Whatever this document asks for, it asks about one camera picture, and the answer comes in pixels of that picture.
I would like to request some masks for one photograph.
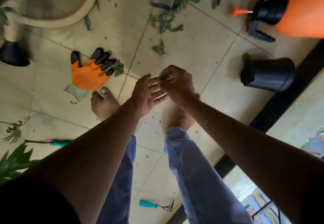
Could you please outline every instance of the leg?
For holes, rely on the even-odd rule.
[[[102,88],[100,94],[93,92],[91,108],[101,121],[111,116],[118,107],[119,104],[107,88]],[[97,224],[128,223],[135,153],[136,137],[132,135],[100,211]]]
[[[190,224],[253,224],[252,218],[186,131],[195,121],[178,108],[164,152],[176,176]]]

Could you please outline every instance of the plant pot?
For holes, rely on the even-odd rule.
[[[241,83],[246,87],[281,92],[287,89],[295,78],[296,68],[289,58],[251,60],[243,56]]]

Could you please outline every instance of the jeans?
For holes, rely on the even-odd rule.
[[[99,214],[97,224],[127,224],[136,138],[131,140]],[[172,127],[164,152],[176,176],[190,224],[253,224],[252,218],[184,129]]]

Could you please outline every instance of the orange spray bottle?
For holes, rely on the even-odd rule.
[[[248,34],[267,42],[275,38],[257,29],[260,21],[281,34],[294,37],[324,38],[324,0],[259,0],[252,11],[234,8],[233,17],[251,13]]]

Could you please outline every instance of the teal handle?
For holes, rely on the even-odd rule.
[[[159,208],[158,204],[154,204],[152,202],[148,202],[145,200],[140,200],[140,206],[146,207],[146,208],[156,208],[156,209]]]
[[[63,147],[67,144],[69,144],[71,142],[71,140],[52,140],[51,141],[51,145],[52,146],[60,146],[60,147]]]

